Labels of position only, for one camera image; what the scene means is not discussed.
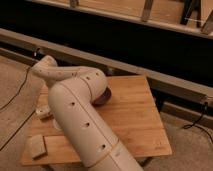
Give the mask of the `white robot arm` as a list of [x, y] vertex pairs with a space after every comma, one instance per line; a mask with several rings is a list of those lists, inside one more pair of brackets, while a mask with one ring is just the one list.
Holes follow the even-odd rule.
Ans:
[[94, 106], [109, 99], [105, 74], [88, 66], [60, 67], [47, 55], [32, 72], [48, 86], [48, 106], [88, 171], [144, 171]]

